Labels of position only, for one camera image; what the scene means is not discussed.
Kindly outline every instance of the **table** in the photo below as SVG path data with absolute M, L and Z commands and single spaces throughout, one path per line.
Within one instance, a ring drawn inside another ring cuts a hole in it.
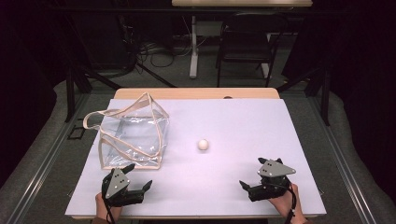
M 279 217 L 267 201 L 252 203 L 239 185 L 239 180 L 251 186 L 259 184 L 259 157 L 281 158 L 296 169 L 289 178 L 299 185 L 305 214 L 326 214 L 288 109 L 275 89 L 120 89 L 108 108 L 129 105 L 143 92 L 149 92 L 170 115 L 168 146 L 159 170 L 127 174 L 129 189 L 140 189 L 151 179 L 153 183 L 143 203 L 125 206 L 122 217 Z M 209 141 L 206 151 L 196 146 L 202 138 Z M 98 137 L 65 212 L 67 216 L 95 215 L 93 198 L 108 174 L 108 170 L 100 169 L 97 142 Z
M 172 0 L 174 7 L 311 7 L 311 0 Z M 197 21 L 192 16 L 191 22 L 191 67 L 190 78 L 197 77 L 198 48 L 196 42 Z M 262 64 L 262 72 L 266 77 L 268 74 L 268 64 Z

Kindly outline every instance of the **chair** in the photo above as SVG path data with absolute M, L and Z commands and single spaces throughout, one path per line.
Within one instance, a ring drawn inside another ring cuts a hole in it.
M 218 68 L 220 83 L 221 62 L 269 64 L 265 82 L 268 87 L 274 65 L 279 38 L 288 27 L 288 20 L 279 13 L 237 12 L 226 18 L 221 25 Z M 268 41 L 267 34 L 275 33 L 274 41 Z

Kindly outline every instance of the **hand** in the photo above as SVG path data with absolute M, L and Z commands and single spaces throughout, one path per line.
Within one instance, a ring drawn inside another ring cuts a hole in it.
M 96 216 L 101 219 L 107 220 L 107 209 L 105 206 L 105 202 L 103 201 L 103 198 L 102 198 L 102 193 L 96 194 L 95 200 L 96 200 Z M 114 221 L 119 220 L 121 211 L 122 211 L 122 207 L 111 207 L 110 208 L 110 212 L 111 212 L 111 215 L 114 217 Z
M 294 217 L 291 219 L 290 223 L 292 224 L 305 223 L 306 218 L 304 217 L 303 210 L 301 208 L 298 187 L 295 184 L 291 184 L 290 189 L 293 190 L 297 200 L 296 208 L 294 211 Z M 269 199 L 268 201 L 276 208 L 276 210 L 279 212 L 279 214 L 282 217 L 287 217 L 291 209 L 291 199 L 292 199 L 291 193 L 289 191 L 286 191 L 284 195 L 277 198 Z

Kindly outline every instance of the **white desk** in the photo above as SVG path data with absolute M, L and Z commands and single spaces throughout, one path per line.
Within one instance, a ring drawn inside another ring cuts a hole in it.
M 311 7 L 311 0 L 172 0 L 174 7 Z M 190 78 L 197 77 L 198 48 L 197 48 L 197 21 L 192 16 L 191 22 L 191 67 Z M 266 77 L 268 64 L 262 64 L 262 72 Z
M 108 108 L 129 105 L 134 100 L 124 98 L 152 91 L 170 115 L 162 167 L 127 174 L 132 182 L 129 189 L 141 189 L 150 180 L 153 183 L 143 203 L 125 206 L 121 215 L 138 219 L 278 217 L 267 201 L 252 203 L 239 184 L 239 180 L 251 186 L 259 184 L 259 157 L 281 158 L 296 169 L 289 178 L 299 185 L 304 213 L 309 217 L 326 214 L 288 109 L 276 91 L 209 88 L 205 94 L 205 90 L 127 89 L 116 93 L 119 99 L 112 100 Z M 162 100 L 161 96 L 182 100 Z M 223 96 L 234 99 L 221 99 Z M 203 138 L 210 144 L 206 151 L 197 148 Z M 97 143 L 98 137 L 65 211 L 67 216 L 95 215 L 94 196 L 109 173 L 100 168 Z

